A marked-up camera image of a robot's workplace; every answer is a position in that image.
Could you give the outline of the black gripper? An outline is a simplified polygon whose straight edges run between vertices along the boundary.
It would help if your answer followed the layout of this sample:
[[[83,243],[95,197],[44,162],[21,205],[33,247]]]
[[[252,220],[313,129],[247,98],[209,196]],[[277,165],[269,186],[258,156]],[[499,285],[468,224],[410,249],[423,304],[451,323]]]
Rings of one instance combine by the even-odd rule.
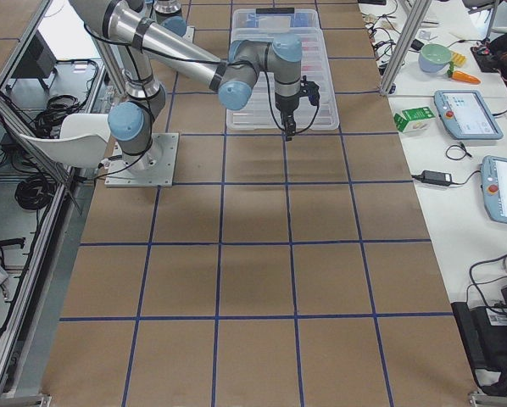
[[[296,134],[296,123],[294,112],[298,108],[300,96],[276,95],[276,108],[281,114],[281,121],[284,126],[285,140],[291,141]]]

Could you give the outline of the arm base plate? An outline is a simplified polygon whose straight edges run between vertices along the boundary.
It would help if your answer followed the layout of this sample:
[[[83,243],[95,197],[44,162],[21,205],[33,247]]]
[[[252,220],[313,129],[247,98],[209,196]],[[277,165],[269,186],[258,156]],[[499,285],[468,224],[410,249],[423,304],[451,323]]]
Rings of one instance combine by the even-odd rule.
[[[171,187],[176,167],[179,144],[178,133],[153,133],[152,147],[133,166],[136,158],[124,155],[118,142],[114,143],[113,155],[121,159],[109,164],[110,175],[105,177],[106,187]]]

